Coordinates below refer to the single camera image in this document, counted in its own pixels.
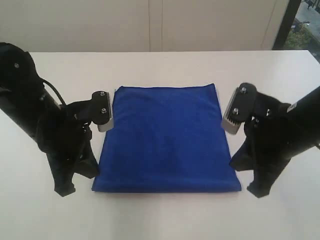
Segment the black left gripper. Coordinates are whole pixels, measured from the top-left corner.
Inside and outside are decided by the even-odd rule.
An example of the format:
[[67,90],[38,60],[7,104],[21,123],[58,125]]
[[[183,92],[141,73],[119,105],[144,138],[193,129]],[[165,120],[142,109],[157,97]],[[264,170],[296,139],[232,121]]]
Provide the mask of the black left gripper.
[[58,105],[53,99],[38,99],[32,103],[32,140],[46,153],[54,191],[61,197],[76,191],[72,183],[74,172],[88,179],[99,175],[88,137],[91,106],[91,100],[67,105]]

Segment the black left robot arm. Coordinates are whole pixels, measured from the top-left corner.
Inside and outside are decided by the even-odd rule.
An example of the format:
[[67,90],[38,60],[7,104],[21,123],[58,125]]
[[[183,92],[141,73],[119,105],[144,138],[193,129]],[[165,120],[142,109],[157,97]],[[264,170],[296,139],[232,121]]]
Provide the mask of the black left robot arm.
[[45,89],[57,89],[41,78],[29,52],[0,44],[0,108],[46,154],[54,191],[65,197],[76,191],[74,174],[92,179],[99,175],[91,147],[92,101],[60,104]]

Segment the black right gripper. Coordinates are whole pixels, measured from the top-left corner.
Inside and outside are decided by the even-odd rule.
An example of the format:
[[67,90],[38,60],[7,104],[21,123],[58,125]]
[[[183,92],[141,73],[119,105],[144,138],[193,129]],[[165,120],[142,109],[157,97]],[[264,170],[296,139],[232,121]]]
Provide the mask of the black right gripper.
[[285,117],[288,107],[288,103],[257,92],[252,116],[244,122],[245,141],[229,163],[238,172],[253,171],[247,190],[256,198],[270,194],[290,162],[283,153],[290,126]]

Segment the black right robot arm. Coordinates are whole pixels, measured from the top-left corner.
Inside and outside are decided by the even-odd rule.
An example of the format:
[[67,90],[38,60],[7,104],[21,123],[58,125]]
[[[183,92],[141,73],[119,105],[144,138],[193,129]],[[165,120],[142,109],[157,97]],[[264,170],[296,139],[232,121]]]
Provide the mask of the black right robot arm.
[[221,126],[235,135],[244,125],[245,140],[233,155],[230,166],[236,171],[253,171],[247,187],[255,197],[270,190],[290,160],[320,146],[320,89],[290,104],[261,93],[250,83],[241,83],[233,92]]

